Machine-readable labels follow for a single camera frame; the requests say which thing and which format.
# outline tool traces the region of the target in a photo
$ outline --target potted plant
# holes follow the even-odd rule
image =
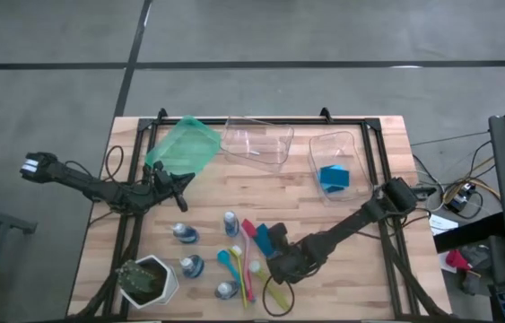
[[[151,304],[164,305],[178,289],[174,269],[155,256],[127,260],[117,274],[120,292],[138,309]]]

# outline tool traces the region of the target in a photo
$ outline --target succulent plant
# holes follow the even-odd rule
[[[127,262],[117,269],[118,284],[127,293],[152,293],[155,292],[159,277],[136,264],[134,260]]]

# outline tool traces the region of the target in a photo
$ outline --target red object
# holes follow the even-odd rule
[[[254,224],[252,224],[252,222],[248,221],[247,219],[244,219],[244,221],[242,221],[242,229],[250,238],[254,238],[258,235]]]
[[[451,250],[448,253],[448,256],[446,257],[446,263],[452,267],[459,268],[459,269],[464,269],[464,270],[470,270],[471,266],[469,266],[469,263],[467,260],[461,256],[461,253],[459,250]]]

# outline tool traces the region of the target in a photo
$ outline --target white flower pot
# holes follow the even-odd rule
[[[125,296],[125,298],[128,301],[130,301],[133,305],[135,305],[135,307],[138,309],[145,308],[145,307],[152,305],[152,304],[165,305],[170,301],[170,299],[172,298],[172,295],[174,295],[174,293],[177,292],[177,290],[178,290],[177,274],[174,272],[174,268],[172,266],[166,265],[160,259],[158,259],[157,257],[155,257],[153,255],[138,259],[138,260],[136,260],[136,263],[141,265],[146,260],[155,260],[159,264],[161,264],[161,266],[164,267],[164,269],[166,269],[166,282],[164,283],[164,290],[162,290],[161,296],[155,298],[152,301],[148,301],[143,305],[138,304],[122,288],[120,288],[120,293],[123,294],[123,296]]]

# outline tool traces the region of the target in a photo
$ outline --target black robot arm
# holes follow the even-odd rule
[[[111,210],[124,215],[143,214],[170,197],[174,197],[180,210],[186,212],[188,206],[182,194],[195,176],[194,173],[169,175],[162,170],[162,163],[156,162],[152,169],[143,168],[143,172],[149,174],[146,182],[119,183],[72,169],[52,153],[27,153],[26,158],[20,170],[24,179],[36,183],[54,181],[74,188],[91,201],[105,201]]]
[[[328,255],[334,252],[338,243],[368,224],[376,223],[390,216],[410,214],[415,210],[416,203],[417,198],[414,191],[407,186],[403,179],[391,179],[376,189],[372,198],[364,203],[360,210],[331,229],[311,233],[296,243],[288,243],[285,225],[277,223],[268,231],[270,241],[276,250],[276,256],[266,261],[270,274],[279,284],[284,281],[295,284],[310,277],[326,263]],[[386,256],[392,259],[406,282],[414,290],[418,300],[431,315],[448,315],[438,308],[423,290],[393,246],[389,248],[389,255]]]

